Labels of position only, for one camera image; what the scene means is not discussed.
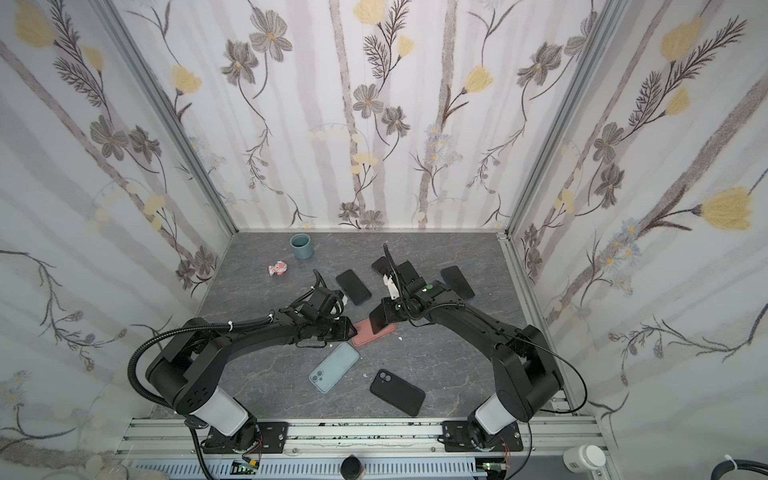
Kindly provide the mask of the pink phone case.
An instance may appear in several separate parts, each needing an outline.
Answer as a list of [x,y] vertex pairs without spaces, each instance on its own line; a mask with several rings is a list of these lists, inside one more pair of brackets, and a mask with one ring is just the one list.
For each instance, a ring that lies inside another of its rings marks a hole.
[[378,333],[374,333],[369,319],[365,319],[357,324],[354,324],[354,328],[357,334],[351,338],[350,342],[356,348],[360,348],[396,331],[396,326],[394,324],[390,324],[384,327]]

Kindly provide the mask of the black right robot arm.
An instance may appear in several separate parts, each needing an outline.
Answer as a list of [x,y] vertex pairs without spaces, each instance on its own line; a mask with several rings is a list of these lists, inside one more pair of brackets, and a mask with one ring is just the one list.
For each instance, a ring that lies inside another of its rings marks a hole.
[[381,300],[381,315],[372,314],[375,332],[385,325],[422,320],[441,326],[475,347],[491,364],[493,393],[466,420],[461,433],[442,434],[455,451],[489,451],[513,439],[517,424],[530,421],[565,386],[559,367],[566,360],[553,352],[543,333],[532,325],[523,329],[505,324],[469,305],[442,282],[409,282],[385,274],[389,294]]

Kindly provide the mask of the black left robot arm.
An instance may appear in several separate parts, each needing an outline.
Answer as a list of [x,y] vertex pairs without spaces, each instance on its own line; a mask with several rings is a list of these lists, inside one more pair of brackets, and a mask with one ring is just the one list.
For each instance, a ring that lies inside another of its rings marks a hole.
[[347,341],[357,334],[344,315],[343,293],[327,287],[318,271],[314,285],[288,306],[242,322],[210,323],[198,317],[152,337],[132,354],[127,378],[144,399],[173,410],[192,429],[209,426],[233,453],[258,447],[256,417],[220,387],[227,364],[262,349],[317,340]]

